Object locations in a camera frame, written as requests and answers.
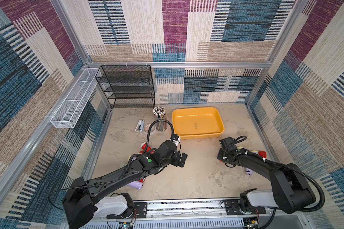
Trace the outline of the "yellow plastic storage tray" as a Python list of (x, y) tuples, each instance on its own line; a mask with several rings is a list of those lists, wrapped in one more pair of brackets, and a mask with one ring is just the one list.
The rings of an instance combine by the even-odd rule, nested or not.
[(221, 136), (225, 127), (214, 107), (176, 109), (172, 112), (174, 132), (182, 139), (201, 139)]

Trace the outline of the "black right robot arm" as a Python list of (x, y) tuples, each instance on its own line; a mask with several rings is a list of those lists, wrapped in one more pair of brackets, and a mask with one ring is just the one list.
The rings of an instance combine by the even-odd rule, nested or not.
[(293, 163), (283, 164), (267, 159), (259, 153), (237, 145), (246, 136), (221, 139), (217, 159), (228, 168), (243, 167), (266, 178), (269, 190), (249, 189), (240, 194), (237, 201), (223, 201), (226, 210), (238, 210), (243, 215), (255, 214), (256, 219), (245, 225), (245, 229), (266, 229), (274, 220), (276, 211), (287, 214), (315, 212), (325, 204), (325, 193), (321, 186)]

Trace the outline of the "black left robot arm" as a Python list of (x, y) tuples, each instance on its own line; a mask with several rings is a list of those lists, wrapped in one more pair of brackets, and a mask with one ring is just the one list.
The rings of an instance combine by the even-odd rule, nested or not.
[(61, 210), (65, 212), (69, 228), (79, 229), (90, 222), (99, 210), (97, 204), (112, 192), (134, 181), (157, 175), (168, 165), (183, 167), (181, 160), (187, 155), (178, 150), (177, 138), (172, 130), (171, 137), (157, 149), (131, 155), (126, 166), (87, 181), (83, 177), (75, 179), (70, 187), (64, 189), (66, 194), (62, 199)]

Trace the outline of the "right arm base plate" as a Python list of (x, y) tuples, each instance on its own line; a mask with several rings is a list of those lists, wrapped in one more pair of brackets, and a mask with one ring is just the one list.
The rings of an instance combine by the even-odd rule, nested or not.
[(239, 199), (225, 199), (220, 202), (220, 207), (226, 211), (229, 216), (233, 215), (263, 215), (266, 214), (264, 207), (248, 207), (243, 210)]

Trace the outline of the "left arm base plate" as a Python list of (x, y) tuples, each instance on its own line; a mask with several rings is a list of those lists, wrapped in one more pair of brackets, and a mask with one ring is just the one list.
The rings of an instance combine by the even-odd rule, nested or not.
[(125, 213), (121, 215), (107, 215), (107, 219), (144, 219), (147, 217), (148, 203), (136, 202), (133, 208), (128, 208)]

